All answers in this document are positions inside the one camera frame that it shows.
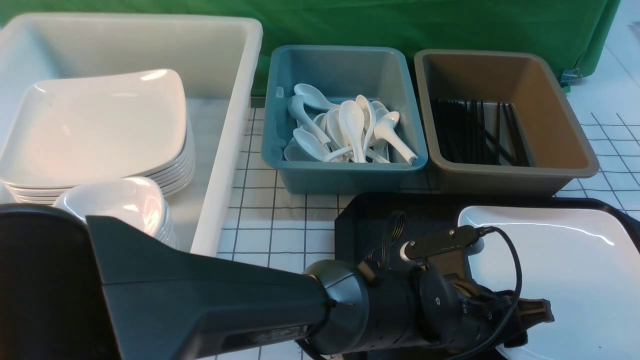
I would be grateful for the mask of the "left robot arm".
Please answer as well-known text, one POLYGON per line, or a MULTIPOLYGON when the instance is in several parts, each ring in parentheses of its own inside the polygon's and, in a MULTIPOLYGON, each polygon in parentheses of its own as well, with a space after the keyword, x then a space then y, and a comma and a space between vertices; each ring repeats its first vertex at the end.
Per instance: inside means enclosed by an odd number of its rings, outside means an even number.
POLYGON ((444 232, 441 250, 405 243, 413 266, 389 268, 387 218, 381 257, 324 259, 302 273, 176 250, 112 216, 81 220, 46 205, 1 206, 3 360, 194 360, 295 342, 310 357, 425 347, 468 359, 519 347, 528 329, 553 322, 550 301, 521 297, 522 266, 497 227, 444 232), (446 276, 430 255, 501 235, 516 285, 492 291, 446 276))

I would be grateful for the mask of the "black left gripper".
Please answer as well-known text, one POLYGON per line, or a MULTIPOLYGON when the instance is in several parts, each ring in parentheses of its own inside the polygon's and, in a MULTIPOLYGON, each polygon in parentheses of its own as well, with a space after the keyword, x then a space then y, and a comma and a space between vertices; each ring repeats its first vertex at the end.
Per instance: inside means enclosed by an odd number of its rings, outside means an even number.
MULTIPOLYGON (((465 251, 428 257, 417 278, 422 321, 421 331, 436 347, 448 351, 470 351, 498 332, 514 303, 512 291, 492 291, 471 278, 465 251)), ((515 315, 520 326, 554 322, 547 299, 520 298, 515 315)), ((503 342, 506 349, 528 344, 522 330, 503 342)))

